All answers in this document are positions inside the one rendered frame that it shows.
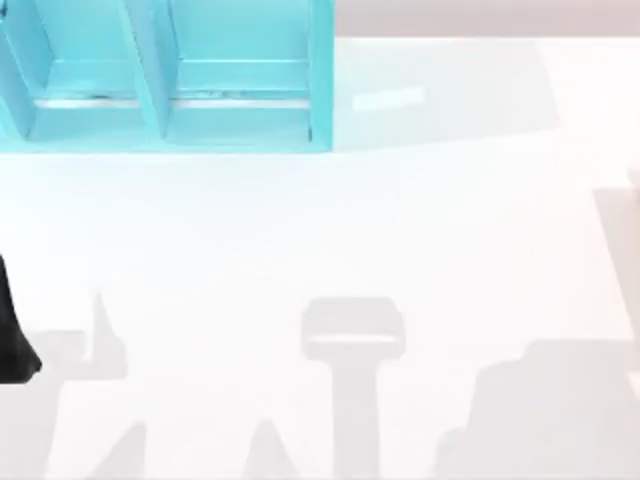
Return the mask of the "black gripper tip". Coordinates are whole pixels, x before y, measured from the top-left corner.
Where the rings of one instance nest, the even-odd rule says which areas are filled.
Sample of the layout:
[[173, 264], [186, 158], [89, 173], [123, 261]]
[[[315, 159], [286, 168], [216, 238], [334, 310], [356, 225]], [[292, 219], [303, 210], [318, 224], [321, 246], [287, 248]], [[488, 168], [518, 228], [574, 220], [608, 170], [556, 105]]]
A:
[[42, 366], [41, 358], [19, 324], [6, 264], [0, 255], [0, 385], [25, 384]]

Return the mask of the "light blue rack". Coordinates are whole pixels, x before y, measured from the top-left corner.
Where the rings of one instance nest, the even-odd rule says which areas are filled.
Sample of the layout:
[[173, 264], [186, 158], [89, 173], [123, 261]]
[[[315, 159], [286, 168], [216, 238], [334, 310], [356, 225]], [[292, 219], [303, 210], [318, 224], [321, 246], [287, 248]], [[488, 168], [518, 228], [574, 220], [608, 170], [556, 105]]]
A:
[[336, 0], [0, 0], [0, 154], [325, 152]]

